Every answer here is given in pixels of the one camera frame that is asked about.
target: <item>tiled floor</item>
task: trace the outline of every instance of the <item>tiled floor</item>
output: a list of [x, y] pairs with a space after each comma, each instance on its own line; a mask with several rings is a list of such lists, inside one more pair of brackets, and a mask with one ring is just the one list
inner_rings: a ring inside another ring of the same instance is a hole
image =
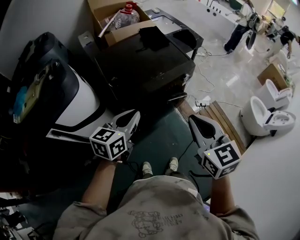
[[[225, 54], [223, 44], [226, 39], [210, 29], [203, 18], [197, 14], [199, 4], [195, 0], [148, 0], [142, 3], [142, 8], [145, 10], [155, 7], [163, 9], [202, 36], [204, 38], [203, 47], [212, 55], [223, 55]], [[260, 88], [261, 85], [257, 76], [267, 65], [263, 60], [266, 53], [258, 53], [257, 51], [265, 52], [271, 43], [263, 36], [258, 36], [254, 47], [248, 51], [245, 47], [245, 41], [246, 38], [230, 55], [210, 56], [206, 61], [204, 57], [196, 56], [195, 63], [197, 66], [186, 88], [186, 92], [193, 96], [188, 98], [188, 102], [195, 111], [199, 110], [195, 106], [195, 98], [201, 100], [209, 96], [211, 101], [216, 100], [243, 106]], [[215, 88], [200, 74], [200, 70], [215, 85]], [[224, 103], [220, 103], [220, 105], [247, 146], [250, 136], [240, 121], [239, 112], [241, 108]]]

